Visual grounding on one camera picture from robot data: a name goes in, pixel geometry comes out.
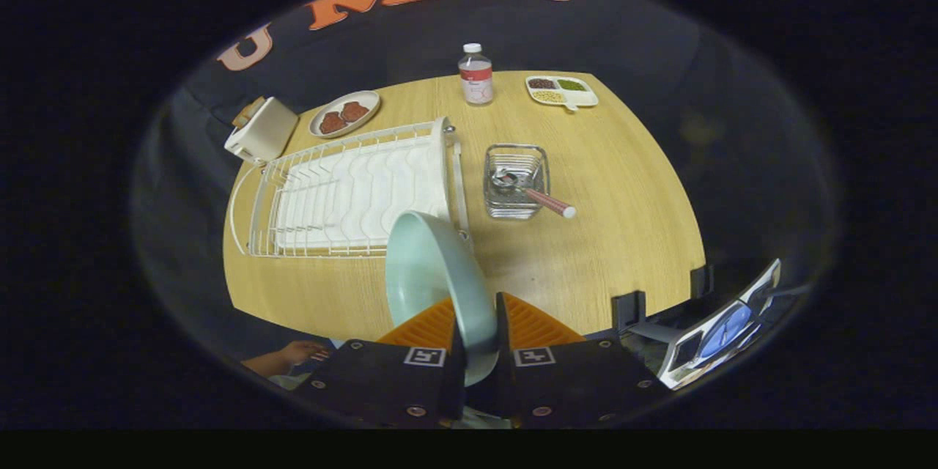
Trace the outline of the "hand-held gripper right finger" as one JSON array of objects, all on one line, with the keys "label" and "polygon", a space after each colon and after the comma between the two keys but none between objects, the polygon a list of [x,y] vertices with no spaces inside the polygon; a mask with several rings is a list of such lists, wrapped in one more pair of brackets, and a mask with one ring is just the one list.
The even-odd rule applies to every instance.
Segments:
[{"label": "hand-held gripper right finger", "polygon": [[612,338],[587,339],[506,292],[496,296],[495,368],[469,407],[514,429],[613,428],[669,402],[669,388]]}]

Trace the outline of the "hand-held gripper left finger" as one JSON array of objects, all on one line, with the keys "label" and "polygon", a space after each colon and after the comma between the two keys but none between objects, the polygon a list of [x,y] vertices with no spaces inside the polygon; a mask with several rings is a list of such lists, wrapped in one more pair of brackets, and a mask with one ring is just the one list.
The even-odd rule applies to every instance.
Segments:
[{"label": "hand-held gripper left finger", "polygon": [[369,428],[451,428],[465,409],[466,353],[443,300],[378,340],[348,340],[294,395]]}]

